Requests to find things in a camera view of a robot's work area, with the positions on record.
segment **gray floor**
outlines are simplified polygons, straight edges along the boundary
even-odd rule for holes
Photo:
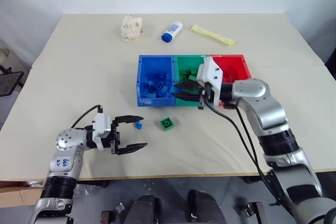
[[[261,201],[269,223],[295,223],[282,207],[269,206],[274,200],[262,182],[246,184],[238,177],[114,180],[107,188],[75,198],[71,216],[75,224],[98,224],[102,211],[112,210],[119,202],[129,208],[138,197],[153,194],[161,200],[161,223],[181,223],[185,221],[186,198],[190,189],[211,194],[221,206],[228,224],[257,223],[255,216],[246,219],[237,214],[234,207],[239,200]],[[33,206],[0,208],[0,223],[27,223],[32,209]]]

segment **cable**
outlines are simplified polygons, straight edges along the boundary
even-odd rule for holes
[[[71,128],[74,128],[74,127],[76,126],[76,124],[77,124],[80,120],[82,120],[82,118],[83,118],[84,116],[86,116],[88,113],[90,113],[90,112],[91,112],[92,110],[94,110],[95,108],[98,108],[98,111],[100,111],[100,110],[101,110],[101,105],[97,104],[97,105],[93,106],[92,108],[88,109],[86,112],[84,112],[83,115],[81,115],[81,116],[80,116],[80,117],[73,123],[73,125],[71,126]]]
[[[289,214],[293,215],[291,209],[290,209],[286,204],[284,204],[284,203],[282,202],[282,200],[276,195],[276,193],[275,193],[275,192],[273,191],[273,189],[271,188],[271,186],[270,186],[270,184],[269,184],[267,178],[266,178],[265,175],[262,173],[262,171],[261,171],[261,169],[260,169],[260,167],[259,167],[259,164],[258,164],[258,158],[257,158],[256,150],[255,150],[255,148],[254,148],[254,145],[253,145],[251,136],[250,136],[250,134],[249,134],[249,132],[248,132],[248,130],[247,130],[247,127],[246,127],[246,125],[245,125],[245,122],[244,122],[244,120],[243,120],[243,117],[241,116],[241,113],[240,113],[238,107],[237,107],[236,105],[234,106],[234,108],[236,109],[236,111],[237,111],[237,113],[238,113],[239,119],[240,119],[240,121],[242,122],[242,125],[243,125],[243,127],[244,127],[245,133],[246,133],[247,138],[248,138],[248,140],[249,140],[249,143],[250,143],[250,145],[251,145],[252,152],[253,152],[253,156],[252,156],[250,150],[248,149],[248,147],[247,147],[247,145],[246,145],[246,143],[245,143],[245,141],[244,141],[244,138],[243,138],[243,136],[242,136],[242,133],[240,132],[240,130],[239,130],[237,124],[236,124],[230,117],[228,117],[227,115],[225,115],[225,114],[223,114],[223,113],[217,111],[214,107],[212,107],[212,106],[209,104],[209,102],[208,102],[208,100],[207,100],[206,97],[204,98],[204,103],[208,106],[208,108],[209,108],[212,112],[214,112],[214,113],[216,113],[217,115],[219,115],[219,116],[225,118],[226,120],[228,120],[228,121],[233,125],[233,127],[236,129],[236,131],[237,131],[237,133],[238,133],[238,135],[239,135],[239,137],[240,137],[240,140],[242,141],[242,144],[243,144],[243,146],[244,146],[244,148],[245,148],[247,154],[248,154],[249,157],[251,158],[252,162],[255,164],[255,166],[256,166],[256,168],[257,168],[257,170],[258,170],[258,173],[259,173],[259,175],[260,175],[261,180],[264,182],[265,186],[266,186],[267,189],[270,191],[270,193],[275,197],[276,201],[279,202],[279,203],[281,203],[282,206],[289,212]]]

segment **blue cap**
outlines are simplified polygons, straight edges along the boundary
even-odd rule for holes
[[[161,36],[161,39],[162,39],[164,42],[170,42],[170,41],[172,41],[173,36],[172,36],[171,34],[164,33],[164,34]]]

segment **table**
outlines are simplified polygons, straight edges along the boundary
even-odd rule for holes
[[[257,174],[234,128],[211,111],[137,107],[138,55],[150,54],[244,54],[251,75],[268,82],[285,108],[312,167],[336,170],[335,81],[284,14],[143,14],[144,32],[132,43],[120,36],[123,16],[63,15],[0,131],[1,180],[44,179],[56,135],[95,104],[112,117],[143,116],[142,130],[130,124],[118,130],[122,146],[148,146],[124,156],[87,151],[81,179]],[[162,42],[161,33],[177,20],[184,29],[171,44]],[[226,47],[195,34],[194,23],[238,42]],[[223,112],[238,122],[235,111]],[[175,128],[164,132],[159,122],[167,116]],[[253,142],[267,171],[254,136]]]

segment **blue bin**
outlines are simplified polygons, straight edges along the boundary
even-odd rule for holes
[[[172,55],[139,55],[138,106],[175,106],[176,98],[170,93],[176,83],[174,64]]]

